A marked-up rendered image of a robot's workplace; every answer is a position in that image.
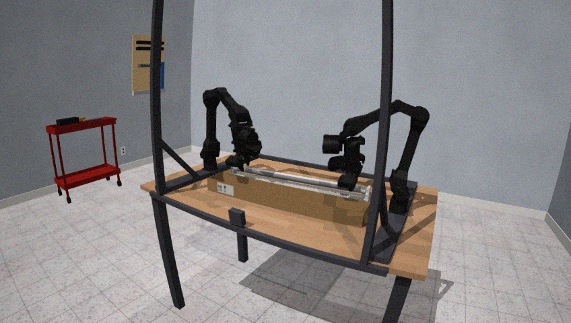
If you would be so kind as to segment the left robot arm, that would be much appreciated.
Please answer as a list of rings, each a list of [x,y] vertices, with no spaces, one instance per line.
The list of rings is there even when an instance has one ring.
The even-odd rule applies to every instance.
[[[203,93],[203,103],[206,107],[206,139],[203,142],[203,148],[200,157],[203,159],[202,170],[214,171],[217,168],[216,158],[220,155],[220,142],[216,139],[216,108],[220,101],[228,110],[228,116],[231,120],[228,125],[231,127],[232,138],[235,141],[244,142],[242,154],[249,154],[252,157],[260,154],[262,143],[258,134],[255,132],[253,122],[249,111],[242,105],[238,104],[233,97],[227,92],[225,87],[217,87],[211,90],[205,90]],[[238,123],[245,122],[245,123]]]

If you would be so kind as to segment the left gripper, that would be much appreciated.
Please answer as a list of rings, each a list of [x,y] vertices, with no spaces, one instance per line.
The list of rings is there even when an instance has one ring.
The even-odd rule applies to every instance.
[[[226,160],[225,163],[227,166],[232,166],[235,168],[239,168],[241,172],[244,171],[244,165],[242,164],[243,162],[246,163],[247,166],[249,166],[250,164],[250,157],[251,155],[249,154],[242,154],[242,147],[244,145],[244,142],[242,141],[231,141],[232,144],[234,144],[234,150],[233,152],[236,153],[235,155],[230,155]],[[242,159],[242,156],[244,159]]]

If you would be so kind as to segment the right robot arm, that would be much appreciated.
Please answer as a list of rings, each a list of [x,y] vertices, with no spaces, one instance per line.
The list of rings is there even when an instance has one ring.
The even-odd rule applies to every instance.
[[[411,106],[400,100],[395,100],[391,103],[391,115],[402,112],[411,117],[410,131],[403,150],[401,161],[396,170],[392,169],[389,182],[393,196],[390,199],[389,213],[398,215],[405,215],[407,212],[407,205],[409,201],[409,190],[407,185],[407,177],[411,161],[413,159],[419,137],[426,127],[430,114],[421,106]],[[371,113],[363,116],[356,116],[352,119],[347,119],[343,125],[343,130],[339,135],[323,135],[323,153],[324,154],[339,154],[343,149],[347,157],[357,157],[360,154],[360,145],[365,145],[365,138],[361,135],[354,137],[362,132],[371,124],[379,121],[380,108]],[[347,138],[349,137],[350,138]],[[338,139],[341,140],[338,140]],[[328,162],[328,169],[333,172],[340,170],[345,171],[343,161],[344,155],[331,157]],[[393,189],[394,188],[394,189]]]

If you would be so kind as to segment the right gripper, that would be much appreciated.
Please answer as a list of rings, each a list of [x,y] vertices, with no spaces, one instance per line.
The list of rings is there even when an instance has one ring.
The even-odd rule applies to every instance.
[[[365,155],[361,153],[357,157],[347,157],[345,154],[343,156],[343,161],[345,161],[345,174],[340,175],[337,185],[338,187],[348,188],[350,192],[355,188],[360,172],[362,171],[365,162]],[[347,175],[346,175],[347,174]],[[351,176],[353,175],[353,176]],[[351,189],[350,189],[351,188]]]

